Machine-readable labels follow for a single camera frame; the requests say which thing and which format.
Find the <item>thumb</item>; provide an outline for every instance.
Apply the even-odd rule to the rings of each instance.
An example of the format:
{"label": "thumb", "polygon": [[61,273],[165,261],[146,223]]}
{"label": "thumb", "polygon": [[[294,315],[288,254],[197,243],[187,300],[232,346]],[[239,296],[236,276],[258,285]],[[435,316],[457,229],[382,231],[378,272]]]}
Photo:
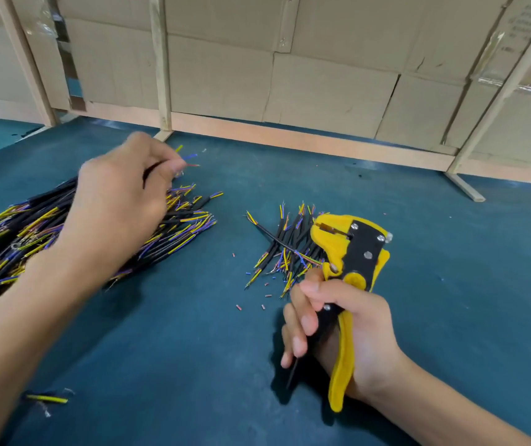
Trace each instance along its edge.
{"label": "thumb", "polygon": [[177,173],[185,169],[187,163],[182,159],[170,159],[163,162],[150,172],[145,183],[145,193],[153,199],[164,197],[172,186],[172,179]]}
{"label": "thumb", "polygon": [[334,303],[354,314],[364,313],[371,297],[371,293],[338,279],[324,282],[303,280],[299,285],[306,297],[323,303]]}

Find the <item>forearm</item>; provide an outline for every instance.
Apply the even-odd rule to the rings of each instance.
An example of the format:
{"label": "forearm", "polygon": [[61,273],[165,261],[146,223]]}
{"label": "forearm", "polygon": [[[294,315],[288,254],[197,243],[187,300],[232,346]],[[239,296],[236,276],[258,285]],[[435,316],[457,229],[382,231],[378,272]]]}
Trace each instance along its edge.
{"label": "forearm", "polygon": [[28,263],[0,298],[0,429],[40,360],[98,282],[74,278],[52,247]]}
{"label": "forearm", "polygon": [[531,445],[531,438],[404,356],[371,404],[423,445]]}

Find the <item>bundle of wires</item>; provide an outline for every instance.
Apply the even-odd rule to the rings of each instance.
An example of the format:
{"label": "bundle of wires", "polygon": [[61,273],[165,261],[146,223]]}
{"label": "bundle of wires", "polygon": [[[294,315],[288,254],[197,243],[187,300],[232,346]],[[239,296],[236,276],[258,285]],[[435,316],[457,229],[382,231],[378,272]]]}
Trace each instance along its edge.
{"label": "bundle of wires", "polygon": [[[315,205],[306,206],[304,203],[299,207],[299,213],[290,223],[290,213],[285,212],[285,205],[280,205],[280,223],[276,234],[269,232],[259,224],[247,211],[247,219],[254,224],[270,241],[268,249],[265,251],[257,264],[251,280],[245,286],[247,289],[255,279],[262,273],[265,275],[281,272],[284,274],[286,286],[280,298],[284,297],[292,286],[303,277],[307,270],[313,266],[321,266],[325,260],[325,252],[317,246],[311,239],[311,226],[315,214]],[[277,258],[274,266],[266,271],[268,265]]]}
{"label": "bundle of wires", "polygon": [[[72,178],[0,213],[0,296],[24,272],[26,262],[57,239],[76,186],[77,179]],[[111,278],[110,284],[166,259],[216,224],[203,207],[222,193],[189,198],[194,188],[195,184],[168,191],[164,219],[144,246]]]}

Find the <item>yellow wire stripper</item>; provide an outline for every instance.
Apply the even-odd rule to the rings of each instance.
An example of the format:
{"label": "yellow wire stripper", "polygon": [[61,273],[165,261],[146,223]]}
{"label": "yellow wire stripper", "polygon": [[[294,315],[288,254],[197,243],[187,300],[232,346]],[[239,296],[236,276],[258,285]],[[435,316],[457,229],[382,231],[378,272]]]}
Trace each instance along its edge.
{"label": "yellow wire stripper", "polygon": [[[349,215],[321,214],[311,227],[311,238],[325,250],[323,263],[326,280],[340,278],[360,290],[371,291],[381,269],[389,260],[383,247],[393,235],[371,221]],[[329,382],[329,406],[342,411],[344,393],[354,373],[352,314],[335,304],[326,304],[317,314],[319,328],[309,338],[309,350],[328,335],[334,325],[340,329],[340,348]]]}

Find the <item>clear packing tape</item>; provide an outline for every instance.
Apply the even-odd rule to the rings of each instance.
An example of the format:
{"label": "clear packing tape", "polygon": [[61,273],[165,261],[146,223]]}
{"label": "clear packing tape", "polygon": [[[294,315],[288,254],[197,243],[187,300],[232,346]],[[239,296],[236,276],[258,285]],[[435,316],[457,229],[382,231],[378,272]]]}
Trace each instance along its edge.
{"label": "clear packing tape", "polygon": [[[531,40],[531,0],[513,0],[501,18],[474,72],[475,81],[502,85]],[[519,89],[531,93],[531,68]]]}
{"label": "clear packing tape", "polygon": [[12,0],[26,34],[57,37],[53,14],[47,0]]}

